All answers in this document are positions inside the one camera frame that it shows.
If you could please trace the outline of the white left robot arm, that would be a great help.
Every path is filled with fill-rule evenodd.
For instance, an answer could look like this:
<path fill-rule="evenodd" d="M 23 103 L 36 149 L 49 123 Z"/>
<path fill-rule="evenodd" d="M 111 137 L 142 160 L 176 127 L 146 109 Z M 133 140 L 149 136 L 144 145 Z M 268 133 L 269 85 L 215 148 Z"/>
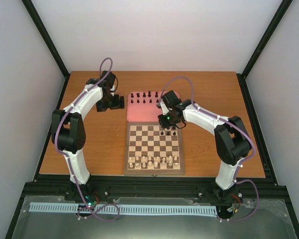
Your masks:
<path fill-rule="evenodd" d="M 51 141 L 66 160 L 70 181 L 79 184 L 77 196 L 85 201 L 93 197 L 94 188 L 87 184 L 90 173 L 83 154 L 86 142 L 84 118 L 93 107 L 97 112 L 124 109 L 124 97 L 115 93 L 117 86 L 116 75 L 103 71 L 99 79 L 91 78 L 86 82 L 83 91 L 70 105 L 52 113 Z"/>

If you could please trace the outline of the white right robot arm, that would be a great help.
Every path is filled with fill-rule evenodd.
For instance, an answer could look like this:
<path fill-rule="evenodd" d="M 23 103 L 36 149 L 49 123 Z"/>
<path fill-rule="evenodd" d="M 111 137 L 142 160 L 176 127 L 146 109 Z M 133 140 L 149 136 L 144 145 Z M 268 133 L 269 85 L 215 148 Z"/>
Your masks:
<path fill-rule="evenodd" d="M 236 182 L 238 170 L 249 156 L 255 152 L 240 117 L 231 118 L 217 115 L 202 108 L 192 100 L 182 101 L 174 91 L 161 94 L 157 107 L 162 110 L 158 122 L 162 128 L 184 126 L 193 123 L 210 132 L 215 137 L 216 151 L 221 160 L 215 182 L 222 190 L 228 190 Z"/>

